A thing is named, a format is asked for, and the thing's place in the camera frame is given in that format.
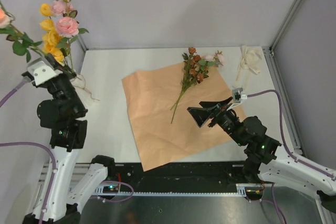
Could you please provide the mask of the peach rose stem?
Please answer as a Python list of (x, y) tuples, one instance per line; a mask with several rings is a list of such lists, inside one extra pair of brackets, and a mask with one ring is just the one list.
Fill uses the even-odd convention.
[(43, 40), (34, 41), (26, 32), (20, 31), (13, 25), (15, 16), (6, 10), (3, 4), (1, 4), (1, 34), (6, 35), (6, 40), (12, 42), (13, 53), (18, 56), (25, 56), (26, 61), (31, 60), (30, 52), (33, 51), (41, 57), (47, 56), (43, 52)]

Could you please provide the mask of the pink peony stem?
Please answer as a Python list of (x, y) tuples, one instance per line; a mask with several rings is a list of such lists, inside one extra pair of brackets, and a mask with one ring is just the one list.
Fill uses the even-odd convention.
[(89, 33), (89, 30), (80, 26), (80, 22), (76, 19), (78, 11), (73, 7), (71, 0), (54, 1), (50, 9), (51, 13), (58, 17), (54, 24), (56, 51), (52, 54), (59, 63), (67, 65), (72, 72), (75, 72), (71, 45), (79, 39), (80, 35)]

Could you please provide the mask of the yellow rose stem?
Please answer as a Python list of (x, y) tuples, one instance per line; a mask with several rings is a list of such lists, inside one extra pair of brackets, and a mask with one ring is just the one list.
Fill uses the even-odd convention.
[(42, 50), (46, 54), (52, 54), (54, 59), (62, 65), (65, 64), (65, 54), (56, 47), (62, 37), (56, 31), (52, 17), (64, 14), (65, 10), (66, 6), (63, 1), (53, 1), (52, 5), (43, 3), (39, 10), (46, 17), (46, 19), (39, 23), (41, 29), (45, 31), (45, 34), (42, 36)]

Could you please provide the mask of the green and peach wrapping paper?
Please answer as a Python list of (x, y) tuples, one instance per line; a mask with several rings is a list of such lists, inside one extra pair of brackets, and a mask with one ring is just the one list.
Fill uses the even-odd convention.
[(128, 116), (144, 171), (231, 141), (218, 126), (198, 127), (187, 108), (232, 94), (216, 68), (180, 96), (183, 63), (137, 71), (122, 79)]

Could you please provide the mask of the cream printed ribbon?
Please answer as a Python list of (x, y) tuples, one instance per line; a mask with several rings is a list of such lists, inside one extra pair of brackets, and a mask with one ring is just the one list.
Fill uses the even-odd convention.
[(263, 53), (256, 47), (241, 46), (241, 57), (237, 67), (236, 78), (233, 88), (247, 89), (252, 75), (259, 75), (259, 64), (262, 61)]

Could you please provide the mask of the brown rose stem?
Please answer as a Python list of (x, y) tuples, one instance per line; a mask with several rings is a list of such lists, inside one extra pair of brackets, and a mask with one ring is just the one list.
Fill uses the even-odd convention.
[(181, 80), (181, 91), (177, 101), (171, 107), (173, 115), (171, 123), (173, 123), (178, 104), (185, 92), (192, 86), (200, 84), (204, 79), (208, 78), (208, 68), (213, 63), (213, 58), (205, 59), (197, 54), (196, 48), (189, 47), (188, 53), (183, 53), (183, 78)]

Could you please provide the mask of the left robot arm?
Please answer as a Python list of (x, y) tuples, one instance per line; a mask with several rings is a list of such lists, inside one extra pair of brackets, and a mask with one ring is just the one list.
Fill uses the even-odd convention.
[(67, 75), (59, 74), (41, 87), (52, 95), (37, 108), (40, 126), (51, 130), (49, 168), (43, 190), (32, 213), (23, 223), (79, 223), (82, 210), (94, 190), (115, 178), (112, 157), (97, 155), (89, 169), (70, 190), (72, 174), (83, 149), (88, 122), (83, 119), (87, 109)]

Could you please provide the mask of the pale pink blossom stem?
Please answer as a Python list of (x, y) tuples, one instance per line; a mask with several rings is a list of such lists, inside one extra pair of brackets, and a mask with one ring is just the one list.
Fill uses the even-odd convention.
[(201, 57), (207, 62), (208, 66), (221, 67), (224, 65), (225, 57), (222, 51), (216, 51), (213, 55), (206, 55)]

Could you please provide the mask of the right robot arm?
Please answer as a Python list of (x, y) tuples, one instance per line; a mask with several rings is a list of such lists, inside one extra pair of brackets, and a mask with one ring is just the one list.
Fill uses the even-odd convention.
[(286, 186), (317, 199), (325, 209), (335, 212), (335, 171), (295, 154), (284, 141), (268, 136), (258, 117), (241, 121), (233, 108), (247, 98), (243, 94), (220, 102), (203, 101), (199, 108), (189, 107), (187, 111), (198, 127), (218, 125), (238, 146), (245, 147), (245, 181)]

